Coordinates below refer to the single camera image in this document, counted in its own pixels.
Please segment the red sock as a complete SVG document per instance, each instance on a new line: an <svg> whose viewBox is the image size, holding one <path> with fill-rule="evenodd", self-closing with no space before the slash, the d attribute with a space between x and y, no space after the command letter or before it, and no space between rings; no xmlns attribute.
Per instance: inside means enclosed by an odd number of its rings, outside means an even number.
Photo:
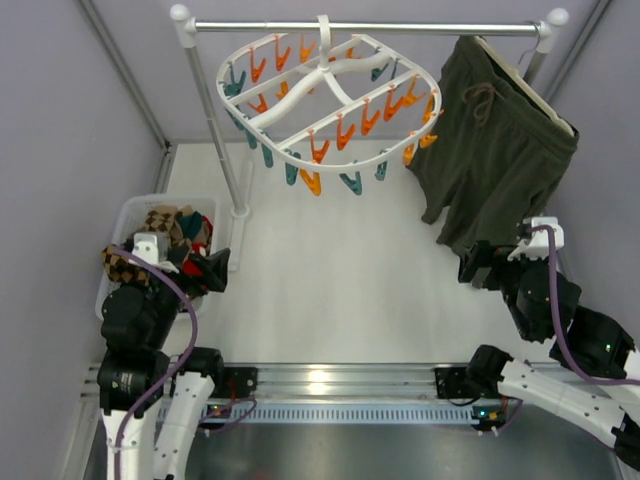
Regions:
<svg viewBox="0 0 640 480"><path fill-rule="evenodd" d="M182 264L181 271L191 277L202 277L204 275L202 266L205 258L195 252L189 253Z"/></svg>

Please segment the teal sock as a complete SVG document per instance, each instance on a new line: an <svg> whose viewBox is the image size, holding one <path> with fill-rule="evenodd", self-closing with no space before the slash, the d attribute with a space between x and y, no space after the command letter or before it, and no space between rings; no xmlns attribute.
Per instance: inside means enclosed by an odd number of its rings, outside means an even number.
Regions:
<svg viewBox="0 0 640 480"><path fill-rule="evenodd" d="M189 215L182 215L178 223L181 227L183 237L194 240L202 230L203 217L198 211L195 211Z"/></svg>

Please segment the brown argyle sock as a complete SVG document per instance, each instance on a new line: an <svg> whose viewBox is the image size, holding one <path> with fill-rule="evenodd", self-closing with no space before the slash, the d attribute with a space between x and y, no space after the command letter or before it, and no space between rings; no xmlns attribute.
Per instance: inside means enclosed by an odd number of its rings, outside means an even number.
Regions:
<svg viewBox="0 0 640 480"><path fill-rule="evenodd" d="M190 205L181 209L171 205L158 205L147 213L137 233L164 233L169 238L169 246L171 248L182 246L191 247L192 240L184 233L180 221L191 216L193 213L194 210Z"/></svg>
<svg viewBox="0 0 640 480"><path fill-rule="evenodd" d="M107 278L115 283L124 285L138 285L146 287L149 284L149 274L140 267L115 253L115 246L108 245L102 250L101 258Z"/></svg>

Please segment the white oval clip hanger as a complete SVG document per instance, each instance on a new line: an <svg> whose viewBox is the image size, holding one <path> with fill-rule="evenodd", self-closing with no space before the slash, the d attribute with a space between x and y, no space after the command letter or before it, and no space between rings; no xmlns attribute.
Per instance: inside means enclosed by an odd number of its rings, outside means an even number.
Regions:
<svg viewBox="0 0 640 480"><path fill-rule="evenodd" d="M238 49L218 70L217 92L265 166L283 162L288 185L320 195L334 174L359 195L365 169L384 181L393 156L409 165L437 141L444 101L413 61L365 34L335 43L328 17L317 21L314 35L274 33Z"/></svg>

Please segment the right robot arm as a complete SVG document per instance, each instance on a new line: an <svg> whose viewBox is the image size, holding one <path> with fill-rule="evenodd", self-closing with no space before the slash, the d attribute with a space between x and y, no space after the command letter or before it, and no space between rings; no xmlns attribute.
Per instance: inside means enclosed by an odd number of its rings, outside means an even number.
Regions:
<svg viewBox="0 0 640 480"><path fill-rule="evenodd" d="M502 295L522 340L552 341L551 359L590 393L542 373L496 346L477 348L466 380L480 395L530 403L597 439L639 467L639 345L613 318L580 303L580 287L558 270L557 236L536 229L516 245L480 241L461 257L458 279Z"/></svg>

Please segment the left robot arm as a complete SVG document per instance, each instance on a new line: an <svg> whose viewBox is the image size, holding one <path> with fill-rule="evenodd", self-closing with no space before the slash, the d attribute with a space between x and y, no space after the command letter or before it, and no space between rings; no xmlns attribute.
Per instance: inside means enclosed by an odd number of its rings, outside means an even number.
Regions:
<svg viewBox="0 0 640 480"><path fill-rule="evenodd" d="M191 253L191 269L166 268L115 245L105 252L138 276L102 305L107 350L97 383L107 476L182 479L201 413L224 376L220 351L196 344L198 319L191 301L225 290L231 252ZM181 312L191 319L192 339L172 361L163 347Z"/></svg>

